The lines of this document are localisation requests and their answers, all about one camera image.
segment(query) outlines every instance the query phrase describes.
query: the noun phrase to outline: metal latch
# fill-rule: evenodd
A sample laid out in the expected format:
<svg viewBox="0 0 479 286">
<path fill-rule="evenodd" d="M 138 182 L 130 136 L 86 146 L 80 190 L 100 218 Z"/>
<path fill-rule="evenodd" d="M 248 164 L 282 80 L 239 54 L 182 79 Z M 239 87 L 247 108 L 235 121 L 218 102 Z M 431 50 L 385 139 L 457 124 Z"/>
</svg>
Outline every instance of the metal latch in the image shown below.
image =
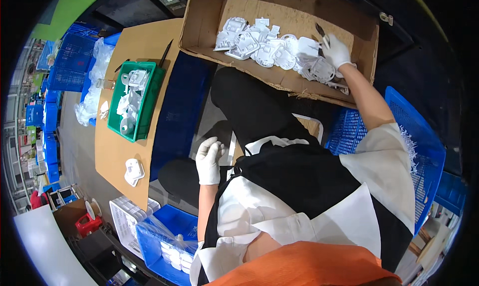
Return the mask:
<svg viewBox="0 0 479 286">
<path fill-rule="evenodd" d="M 383 12 L 380 12 L 379 13 L 379 18 L 384 21 L 384 22 L 388 22 L 390 26 L 392 26 L 392 23 L 393 23 L 393 18 L 391 15 L 387 15 Z"/>
</svg>

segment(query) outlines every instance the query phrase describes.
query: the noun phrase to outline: forearm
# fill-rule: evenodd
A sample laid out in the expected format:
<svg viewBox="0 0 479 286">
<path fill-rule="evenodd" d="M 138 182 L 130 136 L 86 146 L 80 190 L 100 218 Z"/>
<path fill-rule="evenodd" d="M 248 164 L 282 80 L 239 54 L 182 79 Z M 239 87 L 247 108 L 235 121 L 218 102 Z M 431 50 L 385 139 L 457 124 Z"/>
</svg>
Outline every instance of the forearm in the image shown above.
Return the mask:
<svg viewBox="0 0 479 286">
<path fill-rule="evenodd" d="M 382 124 L 394 123 L 396 120 L 391 109 L 381 94 L 351 64 L 339 67 L 355 99 L 364 126 L 369 131 Z"/>
<path fill-rule="evenodd" d="M 200 197 L 198 203 L 198 241 L 205 240 L 208 217 L 215 203 L 218 184 L 200 185 Z"/>
</svg>

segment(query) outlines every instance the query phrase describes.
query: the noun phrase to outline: black pants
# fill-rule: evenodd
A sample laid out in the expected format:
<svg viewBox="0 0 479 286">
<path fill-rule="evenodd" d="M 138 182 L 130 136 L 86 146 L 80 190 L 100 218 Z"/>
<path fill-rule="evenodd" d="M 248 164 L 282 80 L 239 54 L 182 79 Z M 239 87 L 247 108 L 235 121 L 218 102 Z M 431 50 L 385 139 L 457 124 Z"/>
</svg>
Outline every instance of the black pants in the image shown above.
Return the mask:
<svg viewBox="0 0 479 286">
<path fill-rule="evenodd" d="M 213 79 L 211 100 L 231 123 L 243 152 L 248 143 L 268 136 L 306 139 L 310 145 L 320 146 L 318 140 L 284 107 L 277 92 L 249 74 L 224 67 Z M 226 167 L 221 167 L 221 182 L 226 179 L 226 171 Z M 170 161 L 159 170 L 158 180 L 173 196 L 198 207 L 200 189 L 194 160 Z"/>
</svg>

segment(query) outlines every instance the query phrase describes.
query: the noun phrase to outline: white shirt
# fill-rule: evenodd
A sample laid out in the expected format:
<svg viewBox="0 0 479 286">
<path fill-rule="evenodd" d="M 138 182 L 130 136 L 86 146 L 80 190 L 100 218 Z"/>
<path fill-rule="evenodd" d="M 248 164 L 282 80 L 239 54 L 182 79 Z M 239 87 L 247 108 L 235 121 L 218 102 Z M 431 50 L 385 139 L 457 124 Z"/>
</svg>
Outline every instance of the white shirt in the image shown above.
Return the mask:
<svg viewBox="0 0 479 286">
<path fill-rule="evenodd" d="M 251 154 L 261 145 L 309 144 L 306 140 L 275 136 L 246 145 Z M 341 163 L 361 186 L 319 216 L 309 219 L 296 213 L 278 197 L 244 177 L 231 180 L 219 200 L 217 246 L 202 249 L 198 243 L 190 269 L 197 285 L 201 265 L 214 281 L 243 264 L 248 245 L 263 231 L 281 245 L 296 241 L 353 244 L 381 256 L 379 225 L 371 195 L 392 212 L 414 234 L 414 187 L 409 154 L 396 123 L 369 131 L 356 154 L 340 155 Z"/>
</svg>

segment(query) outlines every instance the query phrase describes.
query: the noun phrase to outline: white glove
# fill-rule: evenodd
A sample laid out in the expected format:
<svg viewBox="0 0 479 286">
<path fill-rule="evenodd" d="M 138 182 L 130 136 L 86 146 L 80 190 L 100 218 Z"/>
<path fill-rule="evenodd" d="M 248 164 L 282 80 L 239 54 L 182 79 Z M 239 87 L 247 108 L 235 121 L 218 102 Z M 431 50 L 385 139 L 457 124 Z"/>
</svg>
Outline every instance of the white glove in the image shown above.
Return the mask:
<svg viewBox="0 0 479 286">
<path fill-rule="evenodd" d="M 332 64 L 336 70 L 344 64 L 350 64 L 351 57 L 349 56 L 348 47 L 332 33 L 328 34 L 328 38 L 330 48 L 327 49 L 325 45 L 321 46 L 326 60 Z"/>
<path fill-rule="evenodd" d="M 225 154 L 225 146 L 212 137 L 201 143 L 196 153 L 196 169 L 200 177 L 200 185 L 219 184 L 218 161 Z"/>
</svg>

